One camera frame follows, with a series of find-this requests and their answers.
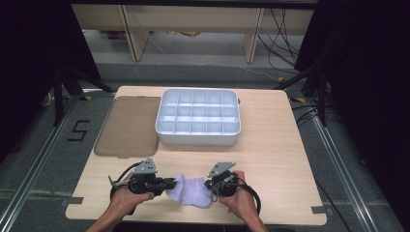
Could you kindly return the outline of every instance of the white plastic organizer tray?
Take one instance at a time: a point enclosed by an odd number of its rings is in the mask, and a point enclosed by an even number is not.
[[[241,131],[238,95],[225,89],[167,89],[156,131],[165,144],[233,145]]]

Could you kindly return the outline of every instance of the brown tray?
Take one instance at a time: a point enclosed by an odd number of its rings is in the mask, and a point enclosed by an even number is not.
[[[160,97],[119,97],[114,99],[94,153],[119,158],[150,157],[157,152],[155,130]]]

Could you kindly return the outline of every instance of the cabinet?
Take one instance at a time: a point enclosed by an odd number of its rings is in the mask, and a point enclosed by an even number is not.
[[[259,34],[276,34],[282,10],[260,8],[112,6],[72,4],[83,29],[125,31],[132,59],[141,59],[150,31],[242,34],[245,59],[252,63]],[[312,11],[286,10],[288,35],[304,35]]]

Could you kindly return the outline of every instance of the power cord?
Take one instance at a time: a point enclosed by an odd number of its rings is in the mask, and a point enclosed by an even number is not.
[[[255,201],[256,201],[256,212],[257,212],[258,214],[260,214],[260,210],[261,210],[262,204],[261,204],[259,195],[256,193],[256,191],[253,190],[253,188],[252,188],[251,186],[249,186],[244,180],[242,180],[242,179],[239,178],[238,176],[236,176],[236,175],[231,175],[231,176],[234,176],[234,178],[237,178],[238,180],[242,181],[243,184],[235,184],[235,183],[231,183],[231,182],[226,182],[226,181],[224,181],[224,180],[223,180],[223,181],[220,181],[220,182],[216,183],[216,184],[212,187],[212,192],[215,193],[215,197],[213,197],[213,195],[211,195],[211,200],[212,200],[213,202],[218,201],[218,199],[219,199],[219,197],[220,197],[220,186],[222,186],[222,185],[225,185],[225,186],[234,186],[234,187],[237,187],[237,188],[242,188],[242,189],[246,190],[247,192],[249,192],[250,195],[253,196],[253,198],[254,198]]]

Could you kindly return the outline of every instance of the wrist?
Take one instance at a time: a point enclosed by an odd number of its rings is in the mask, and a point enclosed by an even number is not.
[[[248,228],[252,232],[266,232],[266,226],[263,223],[259,215],[252,215],[250,217],[244,218],[244,222],[247,224]]]

